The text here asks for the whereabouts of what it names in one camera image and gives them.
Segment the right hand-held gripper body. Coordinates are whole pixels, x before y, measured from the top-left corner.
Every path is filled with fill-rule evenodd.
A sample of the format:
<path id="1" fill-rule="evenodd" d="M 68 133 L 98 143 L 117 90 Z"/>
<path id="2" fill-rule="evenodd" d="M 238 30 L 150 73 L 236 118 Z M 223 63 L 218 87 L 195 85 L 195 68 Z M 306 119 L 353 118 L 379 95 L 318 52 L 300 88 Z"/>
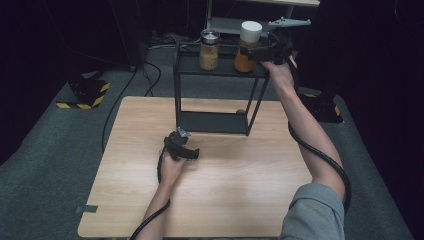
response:
<path id="1" fill-rule="evenodd" d="M 268 32 L 268 47 L 265 61 L 276 65 L 287 62 L 293 48 L 289 29 L 273 29 Z"/>

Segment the grey metal bracket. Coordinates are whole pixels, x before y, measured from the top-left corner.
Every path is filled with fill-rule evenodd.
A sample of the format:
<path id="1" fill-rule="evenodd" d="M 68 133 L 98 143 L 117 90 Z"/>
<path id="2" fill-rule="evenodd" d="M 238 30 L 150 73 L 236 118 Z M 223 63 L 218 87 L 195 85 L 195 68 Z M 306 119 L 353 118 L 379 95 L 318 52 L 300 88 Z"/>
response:
<path id="1" fill-rule="evenodd" d="M 300 26 L 308 26 L 311 24 L 310 20 L 297 20 L 297 19 L 290 19 L 290 18 L 284 18 L 281 17 L 280 19 L 277 19 L 275 21 L 269 21 L 269 26 L 275 26 L 275 27 L 300 27 Z"/>

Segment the black metal rack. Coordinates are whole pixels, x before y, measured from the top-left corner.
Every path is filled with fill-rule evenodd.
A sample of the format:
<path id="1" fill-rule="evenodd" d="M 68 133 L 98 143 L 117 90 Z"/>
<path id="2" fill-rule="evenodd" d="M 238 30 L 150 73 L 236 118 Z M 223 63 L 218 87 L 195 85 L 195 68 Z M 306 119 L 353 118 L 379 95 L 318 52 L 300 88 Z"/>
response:
<path id="1" fill-rule="evenodd" d="M 216 69 L 200 68 L 199 43 L 181 42 L 176 46 L 173 65 L 176 126 L 193 132 L 244 134 L 248 136 L 257 116 L 269 76 L 262 67 L 249 73 L 240 73 L 232 65 L 236 56 L 236 45 L 221 45 Z M 246 114 L 235 112 L 207 112 L 182 109 L 181 76 L 212 76 L 253 79 L 253 87 L 245 108 Z"/>

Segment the grey sleeve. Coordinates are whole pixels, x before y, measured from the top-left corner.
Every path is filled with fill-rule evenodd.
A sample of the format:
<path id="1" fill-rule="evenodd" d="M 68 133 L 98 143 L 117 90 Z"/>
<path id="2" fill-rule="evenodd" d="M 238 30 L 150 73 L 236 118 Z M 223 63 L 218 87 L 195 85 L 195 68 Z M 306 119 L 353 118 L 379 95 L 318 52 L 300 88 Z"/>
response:
<path id="1" fill-rule="evenodd" d="M 309 183 L 295 193 L 279 240 L 345 240 L 344 207 L 328 186 Z"/>

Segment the grey tape piece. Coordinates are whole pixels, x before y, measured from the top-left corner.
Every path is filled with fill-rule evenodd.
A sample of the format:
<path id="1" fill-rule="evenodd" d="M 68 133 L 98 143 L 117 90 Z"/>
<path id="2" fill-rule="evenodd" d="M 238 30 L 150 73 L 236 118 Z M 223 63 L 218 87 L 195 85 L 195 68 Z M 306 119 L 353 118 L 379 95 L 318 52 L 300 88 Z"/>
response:
<path id="1" fill-rule="evenodd" d="M 98 206 L 95 205 L 84 205 L 84 206 L 77 206 L 75 209 L 75 213 L 84 213 L 84 212 L 88 212 L 88 213 L 96 213 L 98 209 Z"/>

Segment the orange spice jar white lid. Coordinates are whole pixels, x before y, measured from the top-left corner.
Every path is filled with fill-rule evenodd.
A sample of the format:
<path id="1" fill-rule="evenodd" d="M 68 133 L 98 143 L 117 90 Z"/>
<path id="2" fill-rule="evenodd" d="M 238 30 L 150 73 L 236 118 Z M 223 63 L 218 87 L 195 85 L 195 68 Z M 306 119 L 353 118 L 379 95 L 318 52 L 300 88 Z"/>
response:
<path id="1" fill-rule="evenodd" d="M 234 68 L 248 73 L 256 67 L 256 62 L 241 53 L 243 47 L 256 48 L 262 33 L 262 25 L 255 21 L 244 21 L 240 28 L 239 49 L 234 60 Z"/>

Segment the person's right hand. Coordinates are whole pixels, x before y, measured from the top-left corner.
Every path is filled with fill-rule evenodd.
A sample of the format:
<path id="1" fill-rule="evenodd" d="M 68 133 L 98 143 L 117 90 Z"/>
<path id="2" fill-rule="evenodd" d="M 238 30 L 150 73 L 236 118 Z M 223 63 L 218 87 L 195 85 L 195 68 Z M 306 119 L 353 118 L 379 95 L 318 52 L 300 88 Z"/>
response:
<path id="1" fill-rule="evenodd" d="M 261 65 L 269 72 L 273 87 L 278 94 L 294 90 L 294 78 L 287 63 L 276 65 L 271 61 L 262 61 Z"/>

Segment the person's left hand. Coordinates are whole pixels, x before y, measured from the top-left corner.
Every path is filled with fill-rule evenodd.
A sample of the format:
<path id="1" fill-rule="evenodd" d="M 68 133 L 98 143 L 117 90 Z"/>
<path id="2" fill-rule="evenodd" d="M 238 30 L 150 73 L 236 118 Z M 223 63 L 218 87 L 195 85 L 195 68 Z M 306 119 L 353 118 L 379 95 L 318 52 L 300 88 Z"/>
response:
<path id="1" fill-rule="evenodd" d="M 162 155 L 160 185 L 172 187 L 177 182 L 187 163 L 185 158 L 175 161 L 168 153 Z"/>

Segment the glass spice jar silver lid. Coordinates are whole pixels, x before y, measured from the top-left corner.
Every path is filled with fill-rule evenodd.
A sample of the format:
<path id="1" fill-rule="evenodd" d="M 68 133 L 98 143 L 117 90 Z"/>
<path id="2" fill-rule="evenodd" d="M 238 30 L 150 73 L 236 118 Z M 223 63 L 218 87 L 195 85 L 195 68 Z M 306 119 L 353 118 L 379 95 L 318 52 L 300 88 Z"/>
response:
<path id="1" fill-rule="evenodd" d="M 214 70 L 218 65 L 220 33 L 204 29 L 200 33 L 199 64 L 203 70 Z"/>

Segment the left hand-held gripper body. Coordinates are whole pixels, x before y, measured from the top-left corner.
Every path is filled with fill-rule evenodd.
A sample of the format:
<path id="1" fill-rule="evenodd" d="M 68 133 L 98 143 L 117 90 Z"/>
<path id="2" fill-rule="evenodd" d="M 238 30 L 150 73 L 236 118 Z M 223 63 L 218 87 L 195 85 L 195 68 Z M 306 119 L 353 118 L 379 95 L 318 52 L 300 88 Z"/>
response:
<path id="1" fill-rule="evenodd" d="M 189 159 L 192 155 L 189 149 L 185 148 L 191 133 L 178 127 L 164 139 L 164 147 L 171 155 L 174 161 L 179 161 L 181 158 Z"/>

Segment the black stand base yellow stripes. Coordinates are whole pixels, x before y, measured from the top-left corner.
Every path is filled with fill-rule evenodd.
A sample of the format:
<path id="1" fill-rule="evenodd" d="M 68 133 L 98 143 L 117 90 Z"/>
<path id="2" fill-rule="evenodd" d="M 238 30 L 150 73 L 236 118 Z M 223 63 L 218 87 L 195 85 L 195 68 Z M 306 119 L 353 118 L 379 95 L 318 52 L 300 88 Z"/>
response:
<path id="1" fill-rule="evenodd" d="M 321 123 L 343 123 L 340 108 L 333 100 L 326 100 L 321 95 L 300 94 L 300 100 L 313 117 Z"/>
<path id="2" fill-rule="evenodd" d="M 93 109 L 102 103 L 109 87 L 101 79 L 69 82 L 57 95 L 55 104 L 60 109 Z"/>

